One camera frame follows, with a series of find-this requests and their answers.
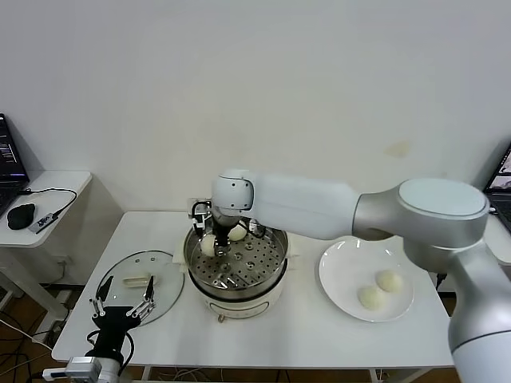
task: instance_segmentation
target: monitor screen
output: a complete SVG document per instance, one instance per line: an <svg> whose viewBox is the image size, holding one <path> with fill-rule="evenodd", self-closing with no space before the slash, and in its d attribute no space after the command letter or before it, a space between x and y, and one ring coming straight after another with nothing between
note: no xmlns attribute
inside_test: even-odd
<svg viewBox="0 0 511 383"><path fill-rule="evenodd" d="M486 185L488 192L509 192L511 193L511 146L505 151L497 169Z"/></svg>
<svg viewBox="0 0 511 383"><path fill-rule="evenodd" d="M6 118L2 114L0 114L0 180L28 180L7 127Z"/></svg>

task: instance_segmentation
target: white plate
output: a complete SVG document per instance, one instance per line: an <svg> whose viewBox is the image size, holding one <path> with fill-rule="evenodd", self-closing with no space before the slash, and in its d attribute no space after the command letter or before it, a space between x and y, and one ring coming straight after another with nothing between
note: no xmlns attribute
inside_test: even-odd
<svg viewBox="0 0 511 383"><path fill-rule="evenodd" d="M403 278L399 293L387 293L386 304L368 310L358 300L362 286L377 286L376 273L394 270ZM319 262L319 279L328 297L342 310L368 322L387 322L408 311L414 301L414 285L396 257L381 243L344 237L326 250Z"/></svg>

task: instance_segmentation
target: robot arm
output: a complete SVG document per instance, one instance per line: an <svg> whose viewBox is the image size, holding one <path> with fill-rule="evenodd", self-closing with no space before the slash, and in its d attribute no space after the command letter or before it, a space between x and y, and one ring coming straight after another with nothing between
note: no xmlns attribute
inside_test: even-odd
<svg viewBox="0 0 511 383"><path fill-rule="evenodd" d="M215 180L212 204L219 223L242 216L315 239L402 236L413 263L454 278L449 340L461 379L507 379L511 283L482 240L489 203L477 189L424 179L359 195L342 183L232 169Z"/></svg>

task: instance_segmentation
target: black mouse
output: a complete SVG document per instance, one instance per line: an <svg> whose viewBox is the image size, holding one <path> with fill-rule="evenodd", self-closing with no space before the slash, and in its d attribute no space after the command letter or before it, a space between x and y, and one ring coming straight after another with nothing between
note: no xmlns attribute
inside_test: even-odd
<svg viewBox="0 0 511 383"><path fill-rule="evenodd" d="M11 209L7 213L7 226L12 230L20 230L30 226L34 221L35 205L28 203Z"/></svg>

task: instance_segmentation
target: glass lid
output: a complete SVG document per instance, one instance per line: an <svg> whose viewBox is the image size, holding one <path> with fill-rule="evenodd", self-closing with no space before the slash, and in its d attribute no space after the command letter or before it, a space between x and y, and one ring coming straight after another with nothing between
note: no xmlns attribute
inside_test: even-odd
<svg viewBox="0 0 511 383"><path fill-rule="evenodd" d="M183 290L184 275L172 254L150 250L131 254L114 265L103 277L97 290L113 276L106 300L108 306L137 306L144 299L149 279L154 276L154 307L140 326L157 320L174 306Z"/></svg>

